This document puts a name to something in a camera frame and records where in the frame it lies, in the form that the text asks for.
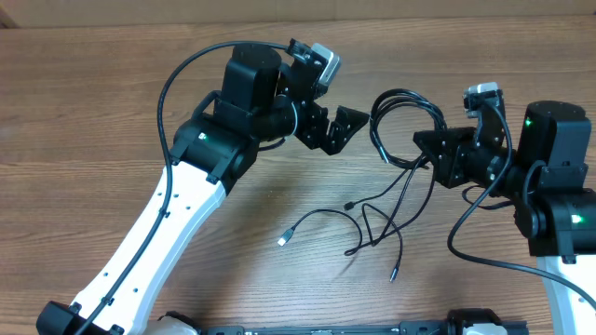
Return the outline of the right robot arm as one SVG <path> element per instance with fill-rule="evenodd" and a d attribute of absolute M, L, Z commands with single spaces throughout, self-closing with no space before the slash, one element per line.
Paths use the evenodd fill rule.
<path fill-rule="evenodd" d="M 586 187 L 591 122 L 575 104 L 528 104 L 519 143 L 512 143 L 504 94 L 496 83 L 469 87 L 464 95 L 476 127 L 418 131 L 413 136 L 433 178 L 444 187 L 474 183 L 478 199 L 448 235 L 448 249 L 478 264 L 539 276 L 557 334 L 595 331 L 595 192 Z M 536 266 L 485 259 L 454 247 L 464 221 L 487 196 L 505 197 Z"/>

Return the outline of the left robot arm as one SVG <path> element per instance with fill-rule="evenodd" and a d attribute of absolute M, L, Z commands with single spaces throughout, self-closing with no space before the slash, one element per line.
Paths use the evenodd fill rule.
<path fill-rule="evenodd" d="M 36 321 L 44 335 L 196 334 L 181 314 L 151 313 L 199 227 L 222 204 L 257 155 L 294 137 L 311 149 L 340 153 L 367 122 L 339 107 L 330 120 L 318 99 L 341 67 L 329 48 L 291 41 L 235 41 L 220 89 L 163 141 L 156 189 L 112 258 L 68 304 L 49 302 Z"/>

